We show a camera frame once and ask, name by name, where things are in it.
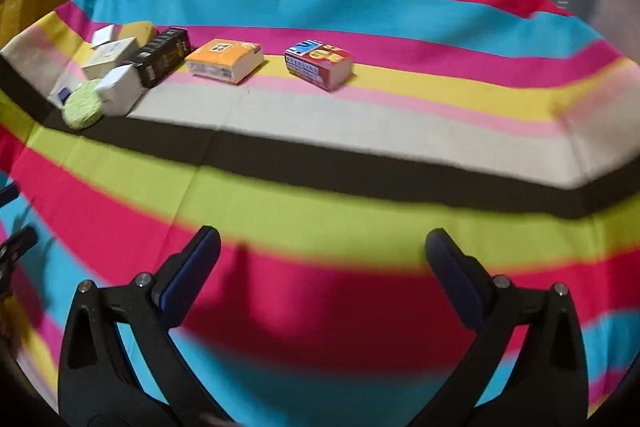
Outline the red blue small box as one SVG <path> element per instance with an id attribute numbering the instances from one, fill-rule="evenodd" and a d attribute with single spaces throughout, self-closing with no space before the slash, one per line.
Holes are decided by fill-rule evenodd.
<path id="1" fill-rule="evenodd" d="M 352 77 L 352 54 L 338 46 L 317 40 L 304 40 L 284 52 L 286 69 L 294 76 L 333 92 Z"/>

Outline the yellow sponge block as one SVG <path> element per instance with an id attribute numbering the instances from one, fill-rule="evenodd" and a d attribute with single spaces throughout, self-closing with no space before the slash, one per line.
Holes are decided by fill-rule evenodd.
<path id="1" fill-rule="evenodd" d="M 137 46 L 143 48 L 157 35 L 156 27 L 148 20 L 137 20 L 136 22 L 123 24 L 119 29 L 119 40 L 135 38 Z"/>

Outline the beige long herbal box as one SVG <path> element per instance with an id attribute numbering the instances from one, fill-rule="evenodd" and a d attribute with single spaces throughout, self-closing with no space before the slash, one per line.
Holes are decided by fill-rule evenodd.
<path id="1" fill-rule="evenodd" d="M 137 39 L 128 37 L 98 46 L 89 56 L 82 71 L 88 80 L 103 78 L 115 67 L 124 64 L 138 52 Z"/>

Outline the orange white box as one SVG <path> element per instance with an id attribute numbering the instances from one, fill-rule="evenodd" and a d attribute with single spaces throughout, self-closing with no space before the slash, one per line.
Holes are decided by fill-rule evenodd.
<path id="1" fill-rule="evenodd" d="M 264 61 L 260 44 L 213 39 L 186 57 L 186 67 L 194 76 L 239 84 Z"/>

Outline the green round puff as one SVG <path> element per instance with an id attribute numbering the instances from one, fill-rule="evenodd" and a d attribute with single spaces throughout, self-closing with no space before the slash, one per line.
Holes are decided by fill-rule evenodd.
<path id="1" fill-rule="evenodd" d="M 102 102 L 96 93 L 99 82 L 99 79 L 82 82 L 66 98 L 62 119 L 70 129 L 87 129 L 103 117 Z"/>

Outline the white square box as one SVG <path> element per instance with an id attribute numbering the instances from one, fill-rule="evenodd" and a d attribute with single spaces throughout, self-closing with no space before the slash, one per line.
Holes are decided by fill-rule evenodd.
<path id="1" fill-rule="evenodd" d="M 106 116 L 126 116 L 146 93 L 134 65 L 115 67 L 98 81 L 94 92 Z"/>

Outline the colourful striped cloth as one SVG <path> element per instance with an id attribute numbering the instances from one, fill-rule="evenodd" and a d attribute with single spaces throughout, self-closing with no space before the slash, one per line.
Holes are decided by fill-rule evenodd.
<path id="1" fill-rule="evenodd" d="M 179 67 L 75 132 L 48 95 L 99 28 L 258 43 L 237 86 Z M 352 54 L 324 91 L 304 40 Z M 639 349 L 639 67 L 549 0 L 70 0 L 1 52 L 1 231 L 35 225 L 10 308 L 53 395 L 83 280 L 153 271 L 202 225 L 221 259 L 176 340 L 249 426 L 399 426 L 468 349 L 427 268 L 445 229 L 491 272 L 570 288 L 600 405 Z"/>

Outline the black long box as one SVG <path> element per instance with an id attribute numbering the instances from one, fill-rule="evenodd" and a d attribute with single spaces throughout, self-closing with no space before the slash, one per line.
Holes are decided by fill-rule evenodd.
<path id="1" fill-rule="evenodd" d="M 191 52 L 188 31 L 168 27 L 130 57 L 128 64 L 134 66 L 142 87 L 153 89 L 178 68 Z"/>

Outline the small white cube box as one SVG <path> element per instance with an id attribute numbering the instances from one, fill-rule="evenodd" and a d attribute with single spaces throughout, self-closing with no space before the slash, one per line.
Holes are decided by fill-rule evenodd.
<path id="1" fill-rule="evenodd" d="M 97 29 L 91 37 L 90 46 L 97 49 L 104 44 L 113 42 L 117 39 L 118 28 L 116 25 L 107 25 Z"/>

